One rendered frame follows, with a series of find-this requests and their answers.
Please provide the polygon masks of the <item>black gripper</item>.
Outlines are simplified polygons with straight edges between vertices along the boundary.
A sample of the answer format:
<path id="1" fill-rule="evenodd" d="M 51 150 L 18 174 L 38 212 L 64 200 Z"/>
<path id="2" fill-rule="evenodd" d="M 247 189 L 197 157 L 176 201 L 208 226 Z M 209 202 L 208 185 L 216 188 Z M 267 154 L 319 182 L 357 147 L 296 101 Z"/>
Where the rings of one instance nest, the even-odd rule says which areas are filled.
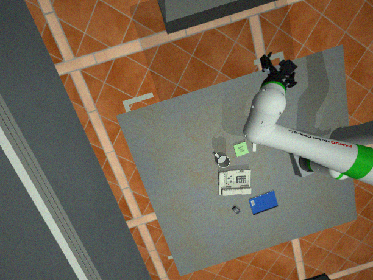
<path id="1" fill-rule="evenodd" d="M 291 88 L 293 87 L 294 85 L 297 84 L 297 82 L 295 82 L 295 79 L 294 79 L 294 76 L 295 76 L 295 72 L 293 72 L 292 74 L 289 75 L 289 77 L 286 77 L 284 74 L 282 74 L 281 72 L 278 72 L 278 70 L 276 69 L 276 67 L 273 66 L 271 60 L 270 60 L 270 56 L 271 56 L 272 52 L 270 52 L 268 55 L 263 55 L 261 58 L 260 58 L 260 61 L 261 61 L 261 66 L 262 66 L 262 71 L 263 72 L 267 72 L 268 73 L 268 76 L 272 76 L 272 75 L 279 75 L 283 78 L 285 78 L 286 82 L 287 82 L 287 87 L 286 89 L 288 88 Z M 274 70 L 274 71 L 273 71 Z"/>

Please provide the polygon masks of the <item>white mug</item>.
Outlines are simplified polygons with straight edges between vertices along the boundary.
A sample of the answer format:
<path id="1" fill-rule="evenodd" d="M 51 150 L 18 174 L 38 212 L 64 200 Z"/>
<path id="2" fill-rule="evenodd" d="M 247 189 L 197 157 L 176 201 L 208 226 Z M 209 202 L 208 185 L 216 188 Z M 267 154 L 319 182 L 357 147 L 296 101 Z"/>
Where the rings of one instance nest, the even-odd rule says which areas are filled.
<path id="1" fill-rule="evenodd" d="M 230 159 L 229 159 L 229 157 L 227 157 L 227 155 L 225 153 L 218 152 L 217 153 L 218 155 L 217 155 L 216 152 L 213 152 L 213 154 L 215 155 L 215 161 L 216 161 L 216 163 L 218 164 L 219 167 L 225 168 L 230 164 Z"/>

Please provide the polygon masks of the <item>green sticky note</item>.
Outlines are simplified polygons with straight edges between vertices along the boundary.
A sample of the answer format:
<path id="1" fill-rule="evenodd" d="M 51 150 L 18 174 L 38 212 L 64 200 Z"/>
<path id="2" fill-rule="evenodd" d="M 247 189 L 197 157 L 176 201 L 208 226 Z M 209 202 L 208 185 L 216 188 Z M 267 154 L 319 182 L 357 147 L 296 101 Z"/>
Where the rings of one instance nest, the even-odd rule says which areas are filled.
<path id="1" fill-rule="evenodd" d="M 249 153 L 245 141 L 239 144 L 235 144 L 233 147 L 236 153 L 236 157 Z"/>

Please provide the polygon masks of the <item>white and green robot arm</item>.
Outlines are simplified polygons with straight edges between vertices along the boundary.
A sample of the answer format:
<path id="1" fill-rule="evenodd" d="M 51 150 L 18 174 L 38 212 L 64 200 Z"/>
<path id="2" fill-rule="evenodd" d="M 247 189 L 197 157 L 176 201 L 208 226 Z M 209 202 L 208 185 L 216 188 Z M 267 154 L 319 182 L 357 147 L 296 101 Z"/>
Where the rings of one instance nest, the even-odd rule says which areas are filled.
<path id="1" fill-rule="evenodd" d="M 373 120 L 335 129 L 329 138 L 276 124 L 286 107 L 287 82 L 279 75 L 267 77 L 254 96 L 243 128 L 245 138 L 299 156 L 306 172 L 343 180 L 348 177 L 373 185 Z"/>

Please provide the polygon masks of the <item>blue notebook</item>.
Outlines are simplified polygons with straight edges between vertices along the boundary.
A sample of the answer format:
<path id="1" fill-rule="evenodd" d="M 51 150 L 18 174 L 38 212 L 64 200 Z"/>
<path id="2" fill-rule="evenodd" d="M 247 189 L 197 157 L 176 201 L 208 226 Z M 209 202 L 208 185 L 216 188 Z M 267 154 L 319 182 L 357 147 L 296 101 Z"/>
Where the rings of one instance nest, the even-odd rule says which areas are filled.
<path id="1" fill-rule="evenodd" d="M 278 207 L 274 191 L 249 199 L 253 215 Z"/>

